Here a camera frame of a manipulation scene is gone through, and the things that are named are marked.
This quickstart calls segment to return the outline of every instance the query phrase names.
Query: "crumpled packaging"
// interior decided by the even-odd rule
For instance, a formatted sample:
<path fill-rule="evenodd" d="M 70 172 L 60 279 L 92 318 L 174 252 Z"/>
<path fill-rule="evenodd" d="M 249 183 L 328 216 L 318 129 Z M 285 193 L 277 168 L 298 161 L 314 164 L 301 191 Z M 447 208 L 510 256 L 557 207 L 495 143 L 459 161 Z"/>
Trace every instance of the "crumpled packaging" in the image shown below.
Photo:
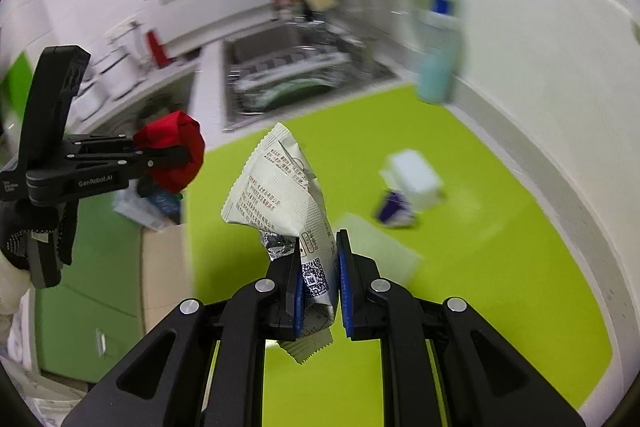
<path fill-rule="evenodd" d="M 318 178 L 289 129 L 279 123 L 242 169 L 222 209 L 228 223 L 260 230 L 271 260 L 300 238 L 305 316 L 302 337 L 282 346 L 298 363 L 332 343 L 338 304 L 337 247 Z"/>

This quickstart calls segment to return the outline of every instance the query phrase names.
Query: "sink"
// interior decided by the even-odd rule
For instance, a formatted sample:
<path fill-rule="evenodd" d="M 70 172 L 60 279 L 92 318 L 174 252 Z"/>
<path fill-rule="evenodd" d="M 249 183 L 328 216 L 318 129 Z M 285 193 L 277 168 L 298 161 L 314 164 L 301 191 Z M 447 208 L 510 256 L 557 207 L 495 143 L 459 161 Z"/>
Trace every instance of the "sink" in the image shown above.
<path fill-rule="evenodd" d="M 225 40 L 225 131 L 393 78 L 366 45 L 323 23 L 273 22 Z"/>

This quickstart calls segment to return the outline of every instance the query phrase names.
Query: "tile floor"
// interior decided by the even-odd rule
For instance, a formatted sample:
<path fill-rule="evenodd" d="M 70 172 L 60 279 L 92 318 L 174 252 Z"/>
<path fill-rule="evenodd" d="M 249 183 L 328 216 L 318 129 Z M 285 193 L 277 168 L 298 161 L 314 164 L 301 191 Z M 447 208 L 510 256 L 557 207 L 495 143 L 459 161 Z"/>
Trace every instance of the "tile floor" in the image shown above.
<path fill-rule="evenodd" d="M 193 296 L 184 232 L 184 225 L 179 225 L 142 234 L 142 303 L 147 332 L 182 300 Z"/>

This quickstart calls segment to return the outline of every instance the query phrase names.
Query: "bottle with blue liquid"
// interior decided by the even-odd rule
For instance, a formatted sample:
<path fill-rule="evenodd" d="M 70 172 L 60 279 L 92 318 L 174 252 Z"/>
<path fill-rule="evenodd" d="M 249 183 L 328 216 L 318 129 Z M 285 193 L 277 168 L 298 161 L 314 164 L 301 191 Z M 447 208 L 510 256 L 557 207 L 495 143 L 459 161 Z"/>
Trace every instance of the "bottle with blue liquid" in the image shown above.
<path fill-rule="evenodd" d="M 460 24 L 451 0 L 419 0 L 415 25 L 423 54 L 417 65 L 417 95 L 423 102 L 449 100 L 460 48 Z"/>

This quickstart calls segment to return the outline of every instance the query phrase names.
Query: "green cabinet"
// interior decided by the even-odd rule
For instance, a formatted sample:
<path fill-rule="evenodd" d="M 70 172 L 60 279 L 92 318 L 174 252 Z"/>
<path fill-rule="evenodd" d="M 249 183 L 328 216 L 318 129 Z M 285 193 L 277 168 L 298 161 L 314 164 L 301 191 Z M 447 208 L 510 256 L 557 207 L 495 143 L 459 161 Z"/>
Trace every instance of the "green cabinet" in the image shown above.
<path fill-rule="evenodd" d="M 36 291 L 41 369 L 96 382 L 143 335 L 141 229 L 111 208 L 112 194 L 80 202 L 73 263 Z"/>

